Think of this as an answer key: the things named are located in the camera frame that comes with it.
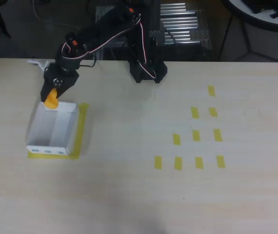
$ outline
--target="white box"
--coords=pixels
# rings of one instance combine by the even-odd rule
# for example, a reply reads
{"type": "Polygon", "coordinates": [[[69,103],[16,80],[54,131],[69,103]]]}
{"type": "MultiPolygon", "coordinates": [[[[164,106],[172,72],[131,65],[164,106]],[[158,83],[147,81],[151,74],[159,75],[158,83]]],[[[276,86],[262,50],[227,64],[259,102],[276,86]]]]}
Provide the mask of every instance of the white box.
{"type": "Polygon", "coordinates": [[[59,102],[51,110],[40,102],[30,121],[26,148],[35,154],[70,155],[76,138],[79,108],[59,102]]]}

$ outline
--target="cable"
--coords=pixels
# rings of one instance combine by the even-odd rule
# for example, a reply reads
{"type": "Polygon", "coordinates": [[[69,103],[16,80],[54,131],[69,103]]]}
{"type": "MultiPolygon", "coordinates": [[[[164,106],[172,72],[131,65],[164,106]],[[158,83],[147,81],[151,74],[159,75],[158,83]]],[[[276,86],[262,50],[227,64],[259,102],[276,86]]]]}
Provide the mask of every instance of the cable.
{"type": "MultiPolygon", "coordinates": [[[[65,58],[65,59],[80,59],[80,58],[86,56],[88,53],[90,54],[90,53],[95,52],[96,50],[98,50],[99,48],[101,48],[102,46],[104,46],[106,43],[108,43],[110,40],[112,40],[113,38],[119,36],[120,34],[123,34],[124,32],[127,32],[128,30],[130,30],[130,28],[125,29],[125,30],[123,30],[123,31],[121,31],[121,32],[119,32],[119,33],[117,33],[116,35],[114,35],[114,36],[112,36],[111,38],[109,38],[106,42],[104,42],[103,44],[101,44],[101,45],[98,46],[97,48],[95,48],[95,49],[93,49],[93,50],[91,50],[91,51],[87,51],[85,54],[83,54],[83,55],[81,55],[81,56],[69,58],[69,57],[65,57],[65,56],[62,55],[62,57],[65,58]]],[[[64,43],[64,44],[63,44],[62,49],[61,49],[61,54],[63,53],[63,49],[64,49],[65,45],[67,45],[67,43],[64,43]]]]}
{"type": "Polygon", "coordinates": [[[115,45],[115,41],[113,40],[113,41],[111,42],[111,55],[112,55],[112,57],[113,57],[113,60],[118,60],[118,59],[116,58],[114,52],[113,52],[113,46],[114,46],[114,45],[115,45]]]}
{"type": "Polygon", "coordinates": [[[80,65],[80,67],[94,67],[97,62],[97,56],[94,55],[93,57],[94,57],[94,64],[92,64],[91,66],[90,65],[80,65]]]}
{"type": "Polygon", "coordinates": [[[35,0],[32,0],[32,5],[33,5],[33,11],[34,11],[34,15],[36,16],[36,18],[38,18],[40,21],[43,21],[44,23],[50,23],[50,24],[54,24],[54,25],[60,25],[60,26],[67,26],[67,27],[72,27],[72,28],[76,28],[78,30],[80,30],[80,28],[74,26],[74,25],[70,25],[70,24],[67,24],[67,23],[58,23],[58,22],[50,22],[50,21],[47,21],[47,20],[44,20],[42,18],[40,18],[36,12],[36,9],[35,9],[35,0]]]}
{"type": "Polygon", "coordinates": [[[143,36],[143,25],[140,22],[140,27],[141,27],[141,37],[142,37],[142,48],[143,48],[143,55],[144,55],[144,63],[147,63],[147,57],[145,55],[145,49],[144,49],[144,36],[143,36]]]}
{"type": "Polygon", "coordinates": [[[150,75],[150,77],[152,77],[153,79],[156,78],[157,75],[155,74],[155,71],[153,71],[153,72],[154,72],[154,75],[155,75],[155,76],[153,76],[151,73],[149,73],[148,70],[146,70],[146,69],[142,66],[142,64],[139,62],[139,60],[137,60],[137,62],[139,63],[140,67],[141,67],[146,73],[148,73],[148,74],[150,75]]]}
{"type": "Polygon", "coordinates": [[[178,50],[177,41],[176,41],[175,37],[173,36],[173,34],[170,31],[168,31],[167,28],[164,28],[164,32],[167,33],[171,37],[171,39],[173,39],[174,45],[176,46],[176,49],[178,50]]]}

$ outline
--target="black robotic arm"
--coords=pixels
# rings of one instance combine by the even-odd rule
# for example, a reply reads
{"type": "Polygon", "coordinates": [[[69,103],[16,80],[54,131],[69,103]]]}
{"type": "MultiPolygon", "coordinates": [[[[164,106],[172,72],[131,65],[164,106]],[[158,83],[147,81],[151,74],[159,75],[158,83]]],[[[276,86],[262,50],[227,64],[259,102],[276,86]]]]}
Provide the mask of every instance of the black robotic arm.
{"type": "Polygon", "coordinates": [[[44,71],[41,101],[45,101],[54,88],[57,98],[60,97],[76,83],[80,62],[122,34],[126,34],[128,39],[128,62],[135,81],[140,83],[147,79],[159,83],[166,75],[167,67],[157,57],[158,42],[150,37],[149,32],[149,8],[143,4],[121,4],[77,35],[69,33],[66,42],[57,51],[56,62],[44,71]]]}

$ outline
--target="wooden table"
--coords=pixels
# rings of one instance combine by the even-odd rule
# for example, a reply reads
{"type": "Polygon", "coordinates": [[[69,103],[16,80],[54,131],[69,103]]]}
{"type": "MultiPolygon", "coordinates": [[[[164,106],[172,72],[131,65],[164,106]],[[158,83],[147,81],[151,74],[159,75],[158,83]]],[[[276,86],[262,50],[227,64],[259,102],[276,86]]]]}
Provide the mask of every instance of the wooden table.
{"type": "Polygon", "coordinates": [[[60,98],[90,104],[80,159],[28,159],[42,71],[0,59],[0,234],[278,233],[278,63],[166,64],[160,84],[127,62],[80,68],[60,98]]]}

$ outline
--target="yellow tape marker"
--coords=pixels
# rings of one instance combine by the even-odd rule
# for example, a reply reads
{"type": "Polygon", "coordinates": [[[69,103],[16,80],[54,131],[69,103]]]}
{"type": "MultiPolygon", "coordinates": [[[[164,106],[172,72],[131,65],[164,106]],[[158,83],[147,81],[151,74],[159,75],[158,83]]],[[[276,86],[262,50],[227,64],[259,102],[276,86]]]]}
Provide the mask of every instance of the yellow tape marker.
{"type": "Polygon", "coordinates": [[[204,169],[203,158],[202,157],[196,157],[196,168],[204,169]]]}
{"type": "Polygon", "coordinates": [[[217,155],[216,159],[217,159],[217,165],[219,168],[226,168],[225,159],[223,158],[222,155],[217,155]]]}
{"type": "Polygon", "coordinates": [[[162,170],[162,157],[161,156],[154,157],[154,168],[162,170]]]}
{"type": "Polygon", "coordinates": [[[201,137],[199,135],[199,130],[192,130],[193,140],[201,141],[201,137]]]}
{"type": "Polygon", "coordinates": [[[193,118],[199,118],[199,112],[197,107],[191,106],[191,113],[193,118]]]}
{"type": "Polygon", "coordinates": [[[208,88],[208,94],[209,94],[209,96],[216,96],[215,95],[215,88],[213,87],[213,85],[208,85],[207,86],[207,88],[208,88]]]}
{"type": "Polygon", "coordinates": [[[87,109],[89,104],[81,103],[79,107],[79,120],[77,123],[76,138],[74,142],[73,152],[70,155],[46,155],[46,154],[34,154],[30,151],[28,152],[28,158],[52,158],[52,159],[79,159],[80,148],[82,137],[84,134],[85,119],[87,114],[87,109]]]}
{"type": "Polygon", "coordinates": [[[211,114],[212,117],[218,117],[217,111],[215,107],[210,107],[209,108],[209,113],[211,114]]]}
{"type": "Polygon", "coordinates": [[[179,170],[179,171],[181,171],[182,170],[182,158],[181,157],[175,157],[175,166],[174,166],[174,168],[176,169],[176,170],[179,170]]]}
{"type": "Polygon", "coordinates": [[[220,129],[214,129],[215,141],[222,141],[220,129]]]}
{"type": "Polygon", "coordinates": [[[181,145],[180,144],[180,135],[179,134],[174,133],[173,134],[173,140],[174,140],[174,145],[181,145]]]}

